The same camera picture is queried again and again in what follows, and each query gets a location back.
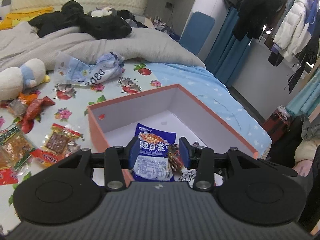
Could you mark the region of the green pea cartilage snack pack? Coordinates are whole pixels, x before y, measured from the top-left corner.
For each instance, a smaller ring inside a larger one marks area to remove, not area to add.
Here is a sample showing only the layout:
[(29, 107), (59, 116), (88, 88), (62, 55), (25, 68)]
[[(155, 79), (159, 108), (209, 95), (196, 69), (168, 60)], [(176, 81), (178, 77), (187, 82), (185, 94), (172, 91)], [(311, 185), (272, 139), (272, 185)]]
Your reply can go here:
[(20, 170), (36, 150), (33, 143), (15, 124), (1, 131), (1, 168)]

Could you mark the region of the yellow pillow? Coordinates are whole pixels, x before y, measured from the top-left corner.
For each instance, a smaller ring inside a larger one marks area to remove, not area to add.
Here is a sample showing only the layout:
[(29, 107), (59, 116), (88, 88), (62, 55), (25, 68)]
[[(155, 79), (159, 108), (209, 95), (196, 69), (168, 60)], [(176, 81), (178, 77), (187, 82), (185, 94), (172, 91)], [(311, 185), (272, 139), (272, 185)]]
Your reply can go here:
[(0, 30), (12, 29), (20, 22), (28, 22), (29, 20), (32, 20), (37, 16), (43, 15), (45, 13), (51, 13), (53, 11), (53, 7), (45, 7), (32, 10), (10, 12), (1, 20)]

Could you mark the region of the black clothing pile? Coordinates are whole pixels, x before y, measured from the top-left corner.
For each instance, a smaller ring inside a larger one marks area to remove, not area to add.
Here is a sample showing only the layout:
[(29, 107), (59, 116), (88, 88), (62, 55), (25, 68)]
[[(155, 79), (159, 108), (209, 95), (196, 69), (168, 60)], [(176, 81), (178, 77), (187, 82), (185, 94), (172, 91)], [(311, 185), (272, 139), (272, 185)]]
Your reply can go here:
[(147, 26), (135, 20), (128, 10), (116, 10), (115, 14), (92, 16), (84, 13), (82, 5), (74, 0), (65, 3), (60, 11), (48, 12), (28, 21), (37, 29), (40, 38), (69, 27), (78, 27), (97, 40), (125, 38), (132, 28)]

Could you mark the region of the black white plush toy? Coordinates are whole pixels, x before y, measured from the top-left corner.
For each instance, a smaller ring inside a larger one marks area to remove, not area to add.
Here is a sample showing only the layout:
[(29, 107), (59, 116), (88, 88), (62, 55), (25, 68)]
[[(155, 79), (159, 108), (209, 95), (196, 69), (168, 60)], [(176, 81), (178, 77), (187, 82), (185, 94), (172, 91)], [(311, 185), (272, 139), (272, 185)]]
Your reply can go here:
[(87, 13), (92, 17), (117, 16), (116, 9), (112, 7), (97, 8)]

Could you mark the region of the orange clear snack pack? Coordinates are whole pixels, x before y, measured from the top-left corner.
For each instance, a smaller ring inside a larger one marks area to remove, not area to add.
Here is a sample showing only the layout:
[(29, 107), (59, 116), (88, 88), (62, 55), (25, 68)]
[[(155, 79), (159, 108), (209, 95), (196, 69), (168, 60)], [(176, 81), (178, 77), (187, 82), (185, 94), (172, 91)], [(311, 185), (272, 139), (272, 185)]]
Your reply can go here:
[(28, 106), (37, 98), (37, 94), (25, 95), (20, 93), (18, 98), (12, 100), (12, 102), (8, 104), (8, 110), (14, 116), (23, 118)]

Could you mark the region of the red label snack pack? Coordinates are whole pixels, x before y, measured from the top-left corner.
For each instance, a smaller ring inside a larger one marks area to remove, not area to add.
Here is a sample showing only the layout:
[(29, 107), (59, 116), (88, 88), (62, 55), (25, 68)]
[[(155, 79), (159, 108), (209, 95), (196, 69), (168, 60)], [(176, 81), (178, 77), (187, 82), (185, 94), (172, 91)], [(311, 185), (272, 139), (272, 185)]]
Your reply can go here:
[(17, 183), (17, 173), (11, 167), (0, 169), (0, 185), (10, 185)]

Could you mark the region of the white hanging jacket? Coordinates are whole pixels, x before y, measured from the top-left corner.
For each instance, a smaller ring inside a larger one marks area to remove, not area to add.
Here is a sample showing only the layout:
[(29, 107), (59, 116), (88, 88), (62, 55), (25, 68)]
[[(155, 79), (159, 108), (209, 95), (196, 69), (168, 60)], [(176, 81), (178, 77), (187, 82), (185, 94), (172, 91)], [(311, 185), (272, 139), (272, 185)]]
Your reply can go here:
[(318, 0), (295, 0), (273, 39), (272, 52), (290, 62), (300, 53), (313, 35)]

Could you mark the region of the red sausage snack pack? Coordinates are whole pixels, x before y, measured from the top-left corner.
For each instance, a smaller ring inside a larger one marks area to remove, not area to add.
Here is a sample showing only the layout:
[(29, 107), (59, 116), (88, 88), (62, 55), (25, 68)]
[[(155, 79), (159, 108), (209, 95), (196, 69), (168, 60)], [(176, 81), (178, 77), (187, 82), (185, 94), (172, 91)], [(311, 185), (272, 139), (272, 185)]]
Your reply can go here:
[(55, 105), (55, 102), (47, 96), (42, 99), (34, 99), (28, 106), (23, 119), (28, 121), (33, 120), (40, 114), (42, 107), (53, 105)]

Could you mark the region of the blue kimchi snack bag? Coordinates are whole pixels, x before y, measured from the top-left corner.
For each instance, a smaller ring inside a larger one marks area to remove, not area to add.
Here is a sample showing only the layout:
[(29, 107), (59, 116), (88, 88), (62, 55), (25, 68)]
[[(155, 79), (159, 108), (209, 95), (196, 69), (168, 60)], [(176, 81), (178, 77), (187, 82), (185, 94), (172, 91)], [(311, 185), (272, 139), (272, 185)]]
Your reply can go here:
[(160, 131), (138, 123), (135, 136), (140, 150), (132, 176), (136, 181), (174, 181), (169, 164), (169, 147), (176, 141), (176, 133)]

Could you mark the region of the red dried tofu snack pack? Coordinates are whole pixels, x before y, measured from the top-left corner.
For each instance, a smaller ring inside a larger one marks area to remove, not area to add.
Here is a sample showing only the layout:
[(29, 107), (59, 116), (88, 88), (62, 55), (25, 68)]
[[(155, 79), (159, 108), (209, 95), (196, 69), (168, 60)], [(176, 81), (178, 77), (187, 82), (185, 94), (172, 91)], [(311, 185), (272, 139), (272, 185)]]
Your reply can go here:
[(77, 141), (82, 134), (69, 126), (52, 124), (51, 132), (45, 137), (40, 148), (31, 152), (31, 156), (42, 166), (50, 167), (80, 149)]

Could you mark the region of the crumpled blue white plastic bag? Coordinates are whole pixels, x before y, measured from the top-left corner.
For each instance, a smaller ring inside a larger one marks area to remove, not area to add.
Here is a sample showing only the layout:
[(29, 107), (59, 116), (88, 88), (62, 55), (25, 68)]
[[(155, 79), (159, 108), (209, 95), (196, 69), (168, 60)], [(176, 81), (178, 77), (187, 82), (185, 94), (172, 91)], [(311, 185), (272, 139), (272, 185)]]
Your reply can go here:
[(119, 76), (124, 67), (124, 57), (113, 52), (99, 57), (95, 64), (88, 64), (60, 52), (56, 58), (54, 80), (61, 84), (92, 86)]

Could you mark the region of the blue curtain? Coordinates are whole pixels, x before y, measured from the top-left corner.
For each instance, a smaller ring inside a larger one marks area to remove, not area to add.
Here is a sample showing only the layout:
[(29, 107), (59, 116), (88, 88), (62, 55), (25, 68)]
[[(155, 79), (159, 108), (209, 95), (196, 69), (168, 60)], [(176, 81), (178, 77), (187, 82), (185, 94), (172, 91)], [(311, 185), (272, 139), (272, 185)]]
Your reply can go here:
[(232, 33), (237, 20), (238, 12), (231, 7), (204, 62), (207, 70), (226, 87), (230, 87), (239, 76), (251, 49), (248, 37), (238, 41)]

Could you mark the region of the shrimp flavor snack bag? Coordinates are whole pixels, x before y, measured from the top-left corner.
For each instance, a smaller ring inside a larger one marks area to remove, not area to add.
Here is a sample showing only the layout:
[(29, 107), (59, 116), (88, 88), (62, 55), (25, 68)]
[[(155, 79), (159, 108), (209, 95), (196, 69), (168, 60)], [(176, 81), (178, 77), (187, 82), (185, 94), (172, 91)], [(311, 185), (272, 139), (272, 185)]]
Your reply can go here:
[(179, 152), (178, 144), (172, 144), (169, 146), (168, 151), (169, 167), (173, 174), (175, 182), (186, 181), (192, 188), (196, 177), (197, 169), (187, 169), (182, 161), (182, 157)]

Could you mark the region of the hanging dark clothes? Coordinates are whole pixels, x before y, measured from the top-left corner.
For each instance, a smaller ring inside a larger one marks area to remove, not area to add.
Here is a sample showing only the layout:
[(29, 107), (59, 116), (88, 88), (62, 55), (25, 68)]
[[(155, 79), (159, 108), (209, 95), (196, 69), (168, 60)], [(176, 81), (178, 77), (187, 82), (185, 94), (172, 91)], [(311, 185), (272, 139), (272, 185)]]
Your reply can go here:
[(229, 10), (226, 20), (232, 24), (232, 35), (241, 41), (244, 37), (259, 38), (263, 26), (270, 23), (285, 0), (226, 0)]

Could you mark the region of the blue chair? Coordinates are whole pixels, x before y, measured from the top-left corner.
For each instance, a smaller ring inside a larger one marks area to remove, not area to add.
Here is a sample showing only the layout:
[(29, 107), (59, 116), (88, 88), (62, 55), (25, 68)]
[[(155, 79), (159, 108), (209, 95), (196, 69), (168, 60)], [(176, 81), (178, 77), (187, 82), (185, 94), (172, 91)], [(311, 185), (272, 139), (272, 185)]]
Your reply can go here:
[(202, 12), (194, 12), (179, 40), (179, 44), (197, 55), (215, 25), (215, 19)]

